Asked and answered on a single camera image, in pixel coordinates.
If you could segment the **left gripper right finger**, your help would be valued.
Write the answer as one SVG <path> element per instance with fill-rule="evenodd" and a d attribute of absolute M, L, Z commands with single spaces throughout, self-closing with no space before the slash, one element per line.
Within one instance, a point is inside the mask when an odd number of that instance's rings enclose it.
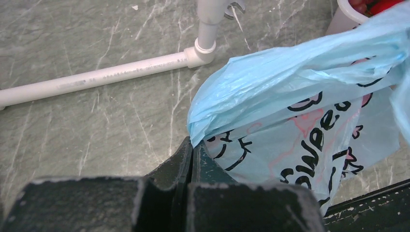
<path fill-rule="evenodd" d="M 188 185 L 188 232 L 323 232 L 319 205 L 305 187 L 268 181 L 238 183 L 207 153 L 193 151 Z"/>

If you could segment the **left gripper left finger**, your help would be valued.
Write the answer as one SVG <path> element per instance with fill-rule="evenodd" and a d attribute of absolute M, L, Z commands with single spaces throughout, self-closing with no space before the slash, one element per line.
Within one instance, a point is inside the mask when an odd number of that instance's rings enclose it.
<path fill-rule="evenodd" d="M 189 138 L 145 176 L 47 176 L 18 194 L 3 232 L 181 232 Z"/>

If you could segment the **light blue plastic bag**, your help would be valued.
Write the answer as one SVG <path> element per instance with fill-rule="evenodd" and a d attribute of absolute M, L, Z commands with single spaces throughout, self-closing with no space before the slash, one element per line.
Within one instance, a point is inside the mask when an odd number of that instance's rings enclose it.
<path fill-rule="evenodd" d="M 189 109 L 191 143 L 241 183 L 312 190 L 326 213 L 339 183 L 399 149 L 389 98 L 410 75 L 410 3 L 356 29 L 231 58 Z"/>

